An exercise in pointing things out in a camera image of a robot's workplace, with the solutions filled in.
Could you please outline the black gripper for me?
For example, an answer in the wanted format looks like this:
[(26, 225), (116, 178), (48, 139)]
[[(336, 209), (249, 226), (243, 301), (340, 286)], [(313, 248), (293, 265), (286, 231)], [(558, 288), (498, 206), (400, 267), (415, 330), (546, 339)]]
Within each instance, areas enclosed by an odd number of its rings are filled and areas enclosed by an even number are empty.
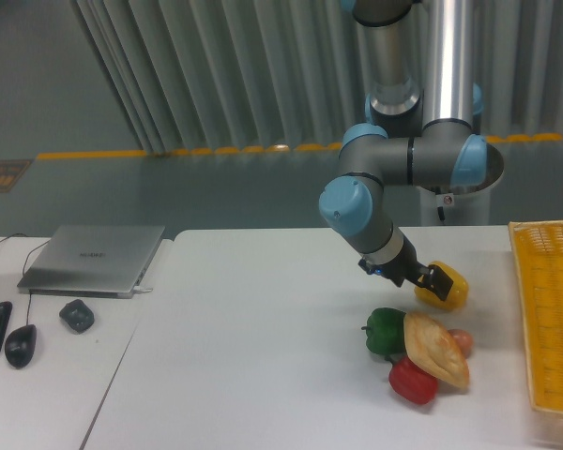
[(402, 233), (394, 233), (387, 244), (374, 253), (363, 254), (358, 266), (367, 275), (377, 275), (401, 287), (408, 280), (415, 285), (416, 296), (431, 294), (447, 301), (453, 287), (452, 277), (438, 264), (423, 265), (414, 246)]

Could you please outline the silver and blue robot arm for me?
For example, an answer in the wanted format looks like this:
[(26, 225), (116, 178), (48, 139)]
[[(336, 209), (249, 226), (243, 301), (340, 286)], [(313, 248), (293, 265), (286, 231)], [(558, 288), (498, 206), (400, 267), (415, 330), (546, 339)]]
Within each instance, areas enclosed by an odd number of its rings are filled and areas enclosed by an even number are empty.
[(419, 87), (404, 61), (400, 24), (410, 1), (344, 1), (370, 36), (378, 79), (367, 103), (370, 121), (343, 136), (338, 175), (324, 188), (319, 211), (359, 254), (369, 275), (405, 281), (445, 302), (455, 279), (417, 252), (383, 209), (387, 186), (459, 188), (481, 184), (488, 145), (473, 119), (473, 1), (426, 1), (428, 68)]

